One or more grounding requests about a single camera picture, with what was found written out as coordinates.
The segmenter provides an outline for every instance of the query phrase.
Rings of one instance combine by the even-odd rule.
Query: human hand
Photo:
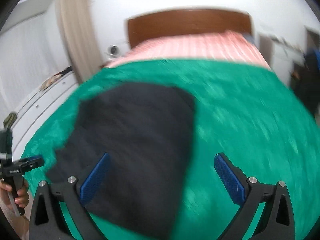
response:
[[[29,204],[29,195],[28,195],[29,183],[26,179],[23,180],[23,186],[17,191],[18,197],[15,198],[15,203],[21,208],[25,208]],[[12,210],[10,199],[8,197],[8,191],[12,191],[12,187],[0,180],[0,198],[4,204]]]

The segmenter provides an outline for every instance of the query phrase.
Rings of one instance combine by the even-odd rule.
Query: green bed sheet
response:
[[[126,81],[176,85],[196,97],[193,159],[171,239],[217,239],[235,215],[238,206],[213,167],[219,152],[262,183],[284,180],[292,200],[296,239],[306,236],[320,215],[319,128],[273,72],[251,65],[155,60],[101,70],[82,84],[27,144],[24,157],[41,154],[45,159],[44,167],[26,174],[33,194],[55,163],[54,149],[63,147],[73,130],[80,100]],[[81,239],[67,208],[61,206],[73,236]],[[244,239],[252,235],[262,209],[260,204]],[[109,240],[148,239],[92,217]]]

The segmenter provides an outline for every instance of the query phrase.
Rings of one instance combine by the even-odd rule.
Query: blue gripper pad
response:
[[[98,188],[101,185],[102,180],[109,168],[110,155],[105,153],[96,166],[93,168],[89,176],[85,179],[84,183],[80,187],[79,201],[82,206],[89,203]]]
[[[214,157],[213,164],[233,203],[242,205],[245,201],[245,190],[236,175],[220,154]]]

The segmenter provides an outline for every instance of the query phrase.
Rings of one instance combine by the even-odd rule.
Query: wooden headboard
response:
[[[151,13],[128,20],[131,48],[148,39],[222,33],[226,30],[252,34],[250,15],[218,9],[180,9]]]

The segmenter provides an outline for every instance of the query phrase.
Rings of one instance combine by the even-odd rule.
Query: metal screw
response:
[[[68,182],[69,183],[74,183],[76,181],[76,177],[74,176],[71,176],[69,179],[68,179]]]
[[[41,180],[41,181],[39,182],[39,186],[40,186],[40,187],[43,187],[45,184],[46,184],[45,180]]]
[[[258,182],[258,180],[255,177],[250,177],[249,181],[253,184]]]
[[[285,187],[285,182],[284,181],[279,181],[279,185],[281,186],[281,187]]]

